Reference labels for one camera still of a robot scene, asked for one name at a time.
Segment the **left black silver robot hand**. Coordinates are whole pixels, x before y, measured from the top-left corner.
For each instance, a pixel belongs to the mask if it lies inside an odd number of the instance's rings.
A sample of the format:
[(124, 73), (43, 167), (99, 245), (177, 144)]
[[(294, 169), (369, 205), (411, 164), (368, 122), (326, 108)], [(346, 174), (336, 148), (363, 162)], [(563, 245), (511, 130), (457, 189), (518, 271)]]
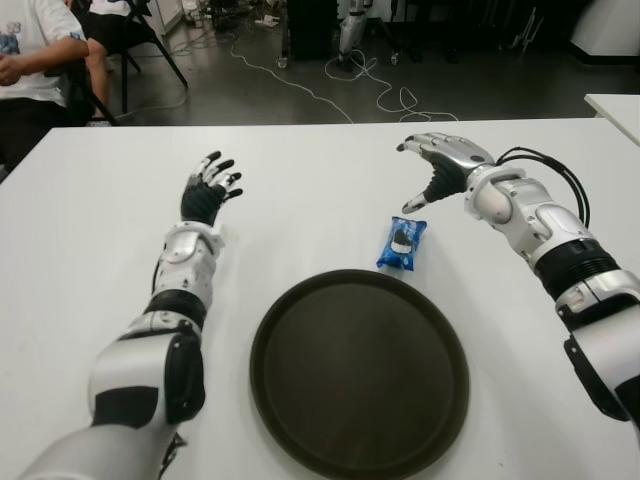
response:
[(180, 204), (183, 221), (213, 225), (222, 205), (243, 194), (236, 184), (240, 172), (232, 172), (235, 161), (222, 159), (220, 151), (214, 151), (199, 161), (189, 175)]

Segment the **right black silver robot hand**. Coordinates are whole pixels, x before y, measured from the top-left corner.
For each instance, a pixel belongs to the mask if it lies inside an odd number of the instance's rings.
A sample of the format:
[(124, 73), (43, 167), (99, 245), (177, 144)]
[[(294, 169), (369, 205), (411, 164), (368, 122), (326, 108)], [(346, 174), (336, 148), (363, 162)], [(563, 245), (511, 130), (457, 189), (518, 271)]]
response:
[(495, 159), (471, 140), (438, 132), (411, 135), (396, 150), (414, 152), (433, 168), (426, 189), (403, 205), (403, 214), (414, 213), (428, 204), (463, 193), (475, 170), (495, 165)]

